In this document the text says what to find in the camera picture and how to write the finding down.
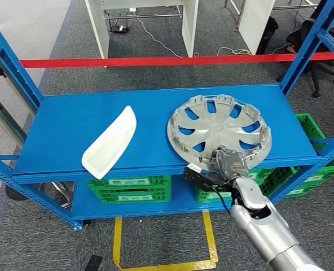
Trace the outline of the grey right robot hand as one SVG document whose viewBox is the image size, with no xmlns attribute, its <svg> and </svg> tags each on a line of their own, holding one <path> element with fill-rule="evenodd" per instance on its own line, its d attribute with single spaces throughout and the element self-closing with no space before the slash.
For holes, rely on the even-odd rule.
<svg viewBox="0 0 334 271">
<path fill-rule="evenodd" d="M 248 177 L 249 170 L 244 156 L 238 151 L 219 146 L 213 151 L 216 171 L 221 181 L 230 182 L 238 177 Z"/>
</svg>

